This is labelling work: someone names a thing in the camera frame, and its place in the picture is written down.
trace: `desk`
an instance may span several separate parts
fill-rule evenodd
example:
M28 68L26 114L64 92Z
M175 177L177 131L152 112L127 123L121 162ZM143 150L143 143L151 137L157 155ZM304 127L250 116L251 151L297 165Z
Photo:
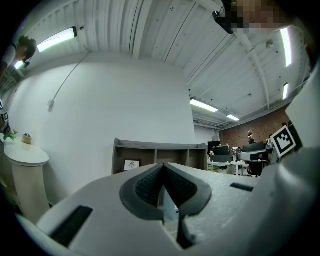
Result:
M23 143L19 138L3 140L4 155L12 163L12 174L16 193L23 215L36 223L48 211L49 203L46 196L43 165L49 156L35 145Z
M239 166L241 166L241 174L244 175L244 167L248 167L249 164L246 164L245 162L208 162L208 165L212 166L219 166L219 167L225 167L225 166L236 166L236 175L239 175Z

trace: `white wall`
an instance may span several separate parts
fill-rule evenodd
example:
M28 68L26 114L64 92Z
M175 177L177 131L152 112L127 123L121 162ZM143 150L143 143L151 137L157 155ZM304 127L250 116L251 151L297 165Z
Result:
M208 145L208 142L215 140L220 141L219 132L212 129L207 129L200 126L194 126L195 143Z
M89 182L111 174L114 139L195 143L183 71L118 53L57 60L29 74L9 104L10 125L29 133L50 161L44 168L53 204Z

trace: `wooden shelf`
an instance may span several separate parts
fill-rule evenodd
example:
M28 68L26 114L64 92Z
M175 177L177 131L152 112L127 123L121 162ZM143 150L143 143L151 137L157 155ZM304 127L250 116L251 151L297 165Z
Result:
M175 163L183 166L187 166L188 149L185 150L157 150L157 163Z
M114 140L112 174L123 171L125 159L141 160L141 166L176 163L208 170L206 144L169 144Z

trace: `black slot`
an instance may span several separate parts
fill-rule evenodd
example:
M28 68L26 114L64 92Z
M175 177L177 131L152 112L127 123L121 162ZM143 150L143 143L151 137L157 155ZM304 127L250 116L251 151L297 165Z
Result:
M230 185L230 187L235 188L235 189L239 189L239 190L248 191L248 192L252 192L254 190L254 187L252 187L252 186L247 186L247 185L243 185L243 184L239 184L239 183L232 183Z
M51 234L51 238L57 243L67 247L79 232L93 209L79 206L72 214Z

